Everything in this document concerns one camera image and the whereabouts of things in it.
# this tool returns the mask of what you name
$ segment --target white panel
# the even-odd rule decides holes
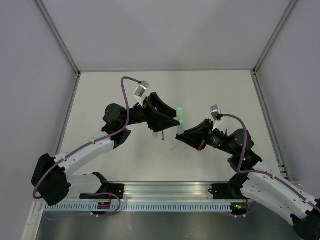
[[[87,70],[253,68],[289,0],[44,0]]]
[[[120,79],[123,76],[147,81],[147,94],[157,92],[173,108],[185,109],[185,129],[210,118],[210,106],[243,119],[255,142],[253,151],[279,173],[277,161],[249,71],[172,71],[83,73],[79,82],[61,151],[84,142],[105,123],[107,105],[124,105]],[[125,82],[130,106],[136,101],[137,84]],[[229,134],[241,128],[224,118],[219,126]],[[228,181],[235,172],[227,162],[229,154],[207,146],[196,151],[175,139],[177,128],[164,131],[164,141],[154,140],[146,123],[129,126],[127,141],[103,154],[76,174],[100,172],[109,181]]]
[[[75,75],[31,0],[0,1],[0,233],[19,240],[31,178],[53,154]]]
[[[293,180],[320,196],[320,1],[299,1],[259,77]]]

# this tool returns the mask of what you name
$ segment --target perforated metal strip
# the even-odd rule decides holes
[[[230,202],[122,202],[119,212],[231,212]],[[108,211],[114,211],[118,202],[113,201]],[[105,212],[98,202],[64,201],[54,206],[45,206],[46,212]]]

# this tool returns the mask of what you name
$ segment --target gray wall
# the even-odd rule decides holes
[[[21,238],[39,156],[53,153],[75,76],[32,0],[0,1],[0,233]]]
[[[320,1],[299,1],[258,76],[293,180],[320,197]]]

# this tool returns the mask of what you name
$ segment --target gray floor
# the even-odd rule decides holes
[[[63,217],[72,212],[46,213]],[[292,227],[261,205],[246,218],[221,213],[121,212],[97,219],[42,219],[37,240],[299,240]]]

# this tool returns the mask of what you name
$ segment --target green object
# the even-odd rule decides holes
[[[177,109],[176,109],[176,118],[177,119],[184,119],[184,108],[183,107],[178,107]]]

